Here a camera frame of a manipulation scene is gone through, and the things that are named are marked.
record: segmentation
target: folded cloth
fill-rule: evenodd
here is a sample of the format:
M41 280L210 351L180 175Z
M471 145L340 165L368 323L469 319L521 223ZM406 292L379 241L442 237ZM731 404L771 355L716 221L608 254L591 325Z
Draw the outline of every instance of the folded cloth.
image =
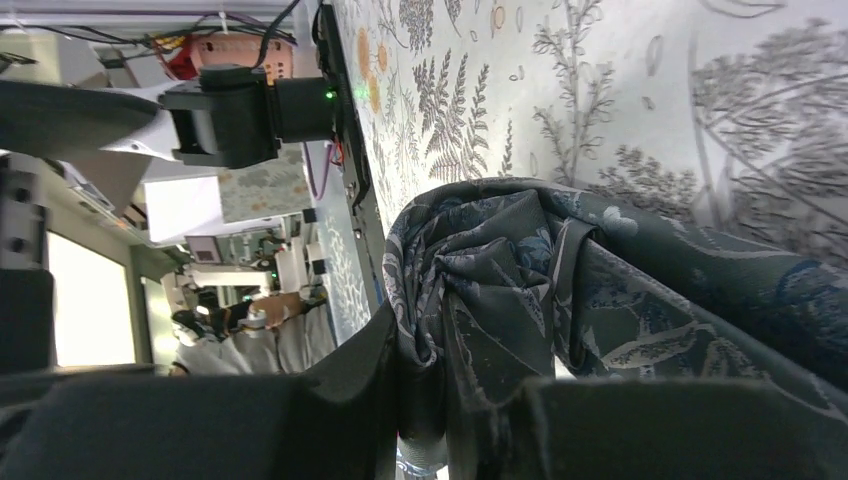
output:
M540 375L556 356L578 377L758 379L804 407L822 445L848 445L848 272L819 261L506 178L416 197L383 274L416 415L443 418L442 322L455 317ZM829 461L848 471L844 455Z

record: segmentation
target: person's hand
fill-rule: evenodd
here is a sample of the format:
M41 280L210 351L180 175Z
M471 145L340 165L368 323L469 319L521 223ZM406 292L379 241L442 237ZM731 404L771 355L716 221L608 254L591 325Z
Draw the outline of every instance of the person's hand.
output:
M303 312L303 301L298 293L284 293L254 300L250 310L265 312L266 328L275 328L289 318L300 315Z

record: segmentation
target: gray floral cloth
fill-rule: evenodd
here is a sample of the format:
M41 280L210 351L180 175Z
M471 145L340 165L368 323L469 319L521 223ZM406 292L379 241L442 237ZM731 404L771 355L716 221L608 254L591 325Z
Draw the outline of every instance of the gray floral cloth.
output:
M390 230L383 272L407 371L435 368L442 309L460 309L541 375L558 357L576 376L767 382L809 417L831 472L848 471L846 271L504 178L416 197Z

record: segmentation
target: white panel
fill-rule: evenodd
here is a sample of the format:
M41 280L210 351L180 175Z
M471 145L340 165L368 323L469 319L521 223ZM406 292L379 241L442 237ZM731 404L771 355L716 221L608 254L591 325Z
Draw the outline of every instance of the white panel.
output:
M144 184L150 240L182 243L186 235L226 235L276 226L277 217L224 223L218 177L188 178Z
M53 233L47 251L56 282L58 365L135 363L124 267Z
M174 336L171 325L171 309L162 284L142 278L144 297L147 304L147 324L150 327L150 346L153 363L170 365L177 356L179 340Z

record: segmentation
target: seated person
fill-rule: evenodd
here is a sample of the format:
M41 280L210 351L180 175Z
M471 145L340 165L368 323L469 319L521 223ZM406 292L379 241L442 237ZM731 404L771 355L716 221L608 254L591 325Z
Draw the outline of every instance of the seated person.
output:
M264 312L262 330L239 320ZM297 293L242 302L207 316L190 310L172 319L180 339L169 375L261 375L306 370L335 349L326 301Z

